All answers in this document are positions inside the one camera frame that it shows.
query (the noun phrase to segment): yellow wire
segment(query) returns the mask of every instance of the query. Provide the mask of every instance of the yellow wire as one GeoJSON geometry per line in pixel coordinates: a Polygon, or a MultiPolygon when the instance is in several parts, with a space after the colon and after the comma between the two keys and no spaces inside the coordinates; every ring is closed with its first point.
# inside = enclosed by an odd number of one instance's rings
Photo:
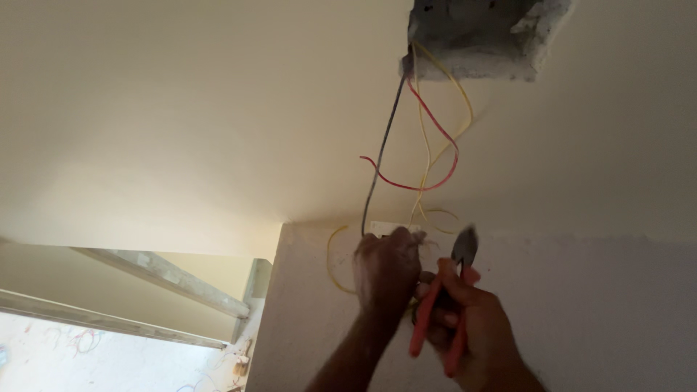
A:
{"type": "MultiPolygon", "coordinates": [[[[416,84],[416,92],[421,95],[421,90],[419,90],[419,72],[418,69],[416,68],[416,46],[414,44],[411,44],[411,54],[413,55],[414,58],[414,84],[416,84]]],[[[424,137],[424,143],[426,144],[426,154],[428,155],[428,161],[426,162],[426,174],[421,178],[421,184],[419,185],[419,188],[424,187],[424,183],[426,182],[426,176],[429,173],[429,170],[431,169],[431,146],[429,145],[429,138],[426,136],[426,127],[424,127],[424,114],[421,109],[421,104],[416,102],[416,107],[419,109],[419,124],[421,125],[421,135],[424,137]]],[[[414,211],[416,210],[416,206],[421,207],[421,195],[424,193],[420,190],[416,196],[416,203],[414,203],[414,207],[411,209],[411,216],[409,216],[409,225],[407,228],[411,227],[411,223],[414,221],[414,211]]]]}
{"type": "Polygon", "coordinates": [[[341,226],[340,228],[336,229],[332,233],[332,235],[329,236],[329,239],[327,240],[327,274],[329,275],[329,279],[331,279],[332,282],[334,282],[334,285],[336,287],[338,287],[341,291],[355,295],[355,291],[353,291],[352,289],[347,289],[344,286],[341,286],[341,284],[339,284],[339,282],[336,280],[336,278],[334,278],[334,275],[332,275],[332,269],[329,267],[329,245],[332,243],[332,238],[334,238],[336,233],[338,233],[344,229],[347,229],[348,227],[349,227],[348,225],[344,225],[344,226],[341,226]]]}
{"type": "MultiPolygon", "coordinates": [[[[462,95],[462,98],[464,98],[465,104],[467,104],[467,110],[469,111],[470,115],[468,116],[467,121],[464,124],[462,124],[462,127],[460,128],[460,130],[452,137],[454,140],[456,140],[458,137],[460,137],[460,135],[465,133],[465,131],[467,130],[467,128],[470,127],[470,125],[472,124],[472,121],[474,119],[474,111],[472,110],[472,104],[470,103],[470,98],[467,96],[467,93],[462,88],[462,85],[460,84],[460,82],[458,82],[458,80],[455,79],[455,77],[452,75],[452,73],[450,73],[450,71],[434,55],[432,55],[431,52],[429,52],[425,47],[423,47],[421,44],[419,44],[416,41],[412,41],[411,45],[412,45],[412,55],[414,56],[414,82],[416,84],[416,92],[420,93],[419,92],[419,80],[416,76],[417,75],[416,48],[418,48],[422,52],[424,52],[424,54],[426,54],[426,57],[430,60],[430,62],[432,62],[441,71],[443,71],[443,73],[445,73],[447,75],[448,79],[450,79],[455,84],[455,87],[462,95]]],[[[429,146],[428,139],[426,137],[426,131],[424,130],[424,120],[423,120],[423,115],[421,112],[421,105],[419,105],[419,124],[421,125],[421,132],[424,136],[424,141],[426,142],[426,148],[427,148],[428,153],[429,153],[429,164],[428,164],[428,167],[426,168],[426,172],[421,177],[421,185],[419,186],[419,188],[423,188],[424,184],[426,183],[426,179],[429,176],[429,172],[431,171],[431,168],[436,164],[436,162],[438,162],[438,159],[441,158],[441,155],[443,155],[443,153],[449,147],[450,144],[446,144],[445,146],[443,146],[443,148],[438,152],[438,155],[436,155],[436,159],[431,160],[431,147],[429,146]]],[[[438,230],[439,232],[446,233],[446,234],[455,234],[456,232],[454,232],[454,231],[441,229],[438,226],[436,226],[435,224],[431,223],[431,221],[429,221],[428,217],[426,217],[426,212],[443,212],[443,213],[447,213],[447,214],[451,215],[452,217],[454,217],[455,219],[459,220],[457,215],[455,215],[454,213],[452,213],[450,211],[446,211],[444,209],[429,209],[429,210],[424,211],[423,206],[421,205],[422,195],[423,195],[423,192],[421,192],[421,191],[417,194],[416,203],[414,203],[414,207],[411,209],[411,217],[409,218],[409,226],[411,226],[411,223],[413,222],[414,213],[416,211],[416,207],[418,207],[419,212],[421,212],[421,216],[424,218],[426,223],[431,225],[434,229],[438,230]]]]}

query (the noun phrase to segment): red wire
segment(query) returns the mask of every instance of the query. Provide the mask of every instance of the red wire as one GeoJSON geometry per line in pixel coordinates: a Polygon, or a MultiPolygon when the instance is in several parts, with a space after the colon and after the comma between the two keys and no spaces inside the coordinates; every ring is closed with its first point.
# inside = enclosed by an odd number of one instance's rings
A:
{"type": "MultiPolygon", "coordinates": [[[[414,94],[416,99],[419,100],[419,105],[421,105],[421,107],[424,108],[424,110],[429,115],[429,117],[431,117],[431,120],[433,121],[433,123],[436,124],[436,127],[438,128],[438,130],[443,134],[443,136],[445,136],[445,138],[455,148],[455,157],[453,157],[453,160],[452,160],[452,167],[450,168],[450,171],[447,173],[447,176],[445,176],[445,178],[441,182],[437,183],[434,186],[429,186],[428,188],[414,188],[411,186],[401,185],[399,183],[395,183],[395,182],[392,182],[392,181],[386,179],[385,176],[383,176],[382,173],[380,173],[380,172],[378,172],[378,175],[380,176],[381,179],[383,179],[386,183],[389,183],[390,185],[394,185],[394,186],[399,187],[399,188],[404,188],[404,189],[409,189],[409,190],[418,190],[420,192],[425,192],[427,190],[436,189],[437,187],[443,185],[447,180],[450,179],[450,177],[452,176],[452,173],[455,171],[455,167],[457,166],[457,160],[458,160],[458,157],[460,155],[460,149],[457,148],[457,144],[455,144],[455,141],[452,139],[452,137],[450,137],[450,135],[448,135],[448,133],[445,132],[443,127],[438,123],[438,120],[436,120],[436,117],[433,116],[433,114],[431,113],[431,110],[429,110],[429,107],[426,106],[426,103],[424,103],[424,100],[421,99],[421,96],[419,95],[419,93],[417,93],[416,90],[414,89],[414,86],[411,85],[411,81],[409,79],[407,79],[406,83],[409,85],[409,89],[411,90],[411,93],[414,94]]],[[[373,167],[375,167],[375,169],[377,169],[377,166],[375,165],[375,162],[373,162],[372,159],[370,159],[366,156],[360,156],[360,158],[367,160],[368,162],[370,162],[373,165],[373,167]]]]}

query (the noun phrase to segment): red plier handle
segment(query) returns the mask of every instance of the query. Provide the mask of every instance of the red plier handle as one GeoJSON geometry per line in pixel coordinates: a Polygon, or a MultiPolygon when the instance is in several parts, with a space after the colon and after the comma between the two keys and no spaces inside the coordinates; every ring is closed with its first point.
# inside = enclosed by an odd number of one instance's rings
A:
{"type": "MultiPolygon", "coordinates": [[[[460,271],[460,279],[465,278],[465,267],[463,266],[460,271]]],[[[436,278],[431,283],[431,288],[426,297],[421,301],[421,305],[416,313],[416,325],[414,326],[414,333],[411,336],[411,343],[409,344],[409,354],[412,357],[417,357],[421,353],[421,349],[424,346],[424,340],[426,340],[426,332],[429,329],[429,323],[431,321],[431,311],[433,310],[438,294],[440,294],[443,288],[443,280],[441,279],[440,272],[436,275],[436,278]]],[[[462,308],[460,313],[460,318],[457,324],[457,329],[455,330],[455,337],[452,341],[452,346],[447,352],[445,357],[445,375],[452,378],[455,375],[455,370],[457,369],[457,364],[465,352],[467,347],[467,329],[465,325],[465,310],[462,308]]]]}

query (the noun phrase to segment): gray wire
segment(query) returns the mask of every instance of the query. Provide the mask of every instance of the gray wire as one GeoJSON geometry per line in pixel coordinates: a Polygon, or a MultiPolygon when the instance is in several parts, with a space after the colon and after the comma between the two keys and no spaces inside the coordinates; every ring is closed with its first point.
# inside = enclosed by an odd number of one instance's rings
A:
{"type": "Polygon", "coordinates": [[[383,145],[380,147],[380,154],[378,154],[378,162],[375,164],[375,175],[373,175],[373,184],[370,185],[370,192],[368,192],[368,198],[365,200],[365,209],[363,210],[363,220],[360,223],[360,235],[363,237],[365,235],[365,218],[368,216],[368,205],[370,204],[370,199],[373,197],[373,191],[375,190],[375,184],[378,182],[378,173],[380,172],[380,164],[383,161],[383,152],[385,151],[385,143],[387,143],[388,135],[390,134],[390,128],[392,127],[392,119],[395,117],[395,112],[397,111],[397,104],[399,103],[399,96],[401,95],[401,89],[404,87],[404,81],[406,80],[407,72],[401,76],[399,81],[399,88],[397,89],[397,97],[395,97],[395,104],[392,106],[392,113],[390,114],[390,120],[388,121],[388,128],[385,130],[385,136],[383,137],[383,145]]]}

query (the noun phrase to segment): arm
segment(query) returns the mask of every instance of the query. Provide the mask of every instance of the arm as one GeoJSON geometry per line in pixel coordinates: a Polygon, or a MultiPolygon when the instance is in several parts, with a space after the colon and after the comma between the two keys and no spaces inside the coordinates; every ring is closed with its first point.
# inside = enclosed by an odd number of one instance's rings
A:
{"type": "MultiPolygon", "coordinates": [[[[460,359],[454,377],[462,390],[544,392],[544,387],[518,353],[511,324],[498,298],[460,280],[451,260],[439,260],[438,272],[449,296],[436,304],[427,338],[444,360],[461,310],[465,310],[467,350],[460,359]]],[[[417,287],[417,298],[426,295],[428,283],[434,278],[432,273],[421,274],[422,283],[417,287]]]]}
{"type": "Polygon", "coordinates": [[[382,239],[373,234],[363,237],[353,257],[360,313],[305,392],[368,389],[418,282],[418,246],[423,238],[404,227],[382,239]]]}

